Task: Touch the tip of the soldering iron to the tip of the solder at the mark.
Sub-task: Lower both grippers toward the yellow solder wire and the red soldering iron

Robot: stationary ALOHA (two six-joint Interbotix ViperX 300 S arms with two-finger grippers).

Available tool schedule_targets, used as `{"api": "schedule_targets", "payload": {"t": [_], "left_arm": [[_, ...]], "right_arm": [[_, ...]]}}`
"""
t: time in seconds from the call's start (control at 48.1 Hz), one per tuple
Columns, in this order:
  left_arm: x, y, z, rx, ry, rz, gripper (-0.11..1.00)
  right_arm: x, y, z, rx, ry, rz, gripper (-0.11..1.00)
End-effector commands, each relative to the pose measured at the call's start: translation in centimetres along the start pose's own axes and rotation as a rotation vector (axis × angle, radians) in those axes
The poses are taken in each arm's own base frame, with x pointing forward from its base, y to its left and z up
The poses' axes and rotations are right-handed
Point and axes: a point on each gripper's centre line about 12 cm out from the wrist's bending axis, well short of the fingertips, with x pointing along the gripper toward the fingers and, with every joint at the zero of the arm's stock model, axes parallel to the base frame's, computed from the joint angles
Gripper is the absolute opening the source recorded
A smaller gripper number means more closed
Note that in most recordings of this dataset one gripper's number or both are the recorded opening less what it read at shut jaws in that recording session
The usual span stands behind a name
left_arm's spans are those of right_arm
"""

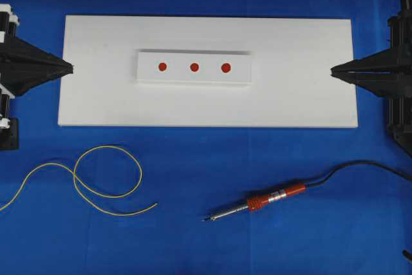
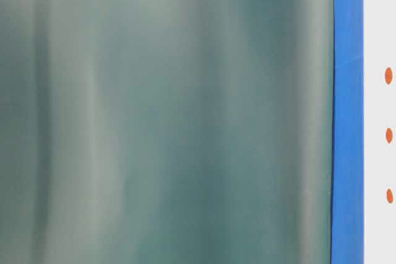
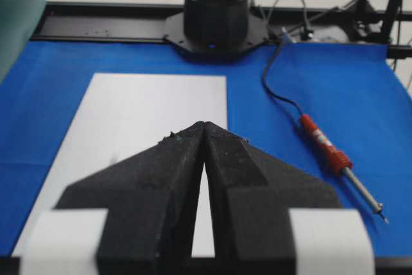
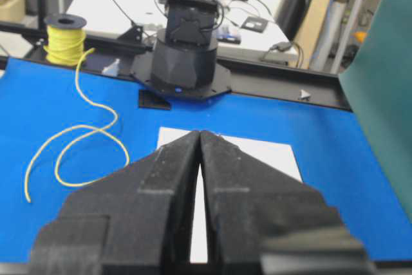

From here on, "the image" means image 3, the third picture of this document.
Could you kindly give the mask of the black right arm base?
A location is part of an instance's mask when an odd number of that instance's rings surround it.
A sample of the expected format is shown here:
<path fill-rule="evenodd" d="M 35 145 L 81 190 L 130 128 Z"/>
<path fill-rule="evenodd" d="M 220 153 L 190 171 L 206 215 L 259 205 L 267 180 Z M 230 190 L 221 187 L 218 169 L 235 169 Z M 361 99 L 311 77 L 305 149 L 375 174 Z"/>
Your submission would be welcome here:
<path fill-rule="evenodd" d="M 250 0 L 184 0 L 183 11 L 165 20 L 164 39 L 189 55 L 232 58 L 267 40 Z"/>

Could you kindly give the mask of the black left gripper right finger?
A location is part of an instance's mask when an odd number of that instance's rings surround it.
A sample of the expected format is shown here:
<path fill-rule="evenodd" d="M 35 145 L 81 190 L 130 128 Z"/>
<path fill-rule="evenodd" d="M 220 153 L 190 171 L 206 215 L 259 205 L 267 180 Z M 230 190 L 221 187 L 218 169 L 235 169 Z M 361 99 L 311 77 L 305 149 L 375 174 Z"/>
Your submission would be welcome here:
<path fill-rule="evenodd" d="M 333 187 L 205 124 L 215 257 L 226 274 L 296 274 L 290 208 L 340 209 Z"/>

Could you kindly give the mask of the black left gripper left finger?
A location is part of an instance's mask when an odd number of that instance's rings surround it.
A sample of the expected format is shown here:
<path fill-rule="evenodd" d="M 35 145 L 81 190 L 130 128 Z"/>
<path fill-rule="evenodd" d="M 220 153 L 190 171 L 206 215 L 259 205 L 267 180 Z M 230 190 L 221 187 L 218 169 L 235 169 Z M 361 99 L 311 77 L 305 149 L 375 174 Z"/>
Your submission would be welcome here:
<path fill-rule="evenodd" d="M 57 209 L 106 209 L 100 274 L 176 274 L 191 256 L 203 171 L 196 122 L 157 145 L 70 184 Z"/>

